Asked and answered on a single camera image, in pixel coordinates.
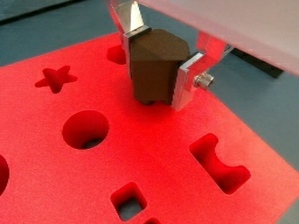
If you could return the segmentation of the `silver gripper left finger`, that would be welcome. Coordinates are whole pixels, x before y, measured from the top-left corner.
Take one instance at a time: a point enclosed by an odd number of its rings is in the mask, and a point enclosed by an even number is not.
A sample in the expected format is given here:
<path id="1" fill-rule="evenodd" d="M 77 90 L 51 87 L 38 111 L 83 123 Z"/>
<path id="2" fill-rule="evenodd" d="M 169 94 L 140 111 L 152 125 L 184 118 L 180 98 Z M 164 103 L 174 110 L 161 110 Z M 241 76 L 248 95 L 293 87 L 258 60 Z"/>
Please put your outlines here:
<path id="1" fill-rule="evenodd" d="M 130 75 L 130 44 L 142 34 L 150 31 L 150 28 L 144 24 L 138 3 L 136 0 L 105 0 L 109 15 L 114 22 L 122 50 L 125 52 L 125 67 L 126 73 Z"/>

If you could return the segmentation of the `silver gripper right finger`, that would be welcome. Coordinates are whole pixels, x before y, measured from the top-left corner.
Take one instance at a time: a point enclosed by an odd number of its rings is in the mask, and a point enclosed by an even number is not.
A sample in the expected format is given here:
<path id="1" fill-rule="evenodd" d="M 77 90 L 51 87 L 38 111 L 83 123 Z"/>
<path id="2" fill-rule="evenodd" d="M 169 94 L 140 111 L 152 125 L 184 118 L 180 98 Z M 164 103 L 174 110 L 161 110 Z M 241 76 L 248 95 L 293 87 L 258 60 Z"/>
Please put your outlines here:
<path id="1" fill-rule="evenodd" d="M 200 32 L 196 42 L 197 52 L 181 63 L 172 94 L 172 108 L 180 111 L 192 100 L 197 88 L 206 90 L 214 78 L 209 69 L 233 49 L 230 45 L 208 33 Z"/>

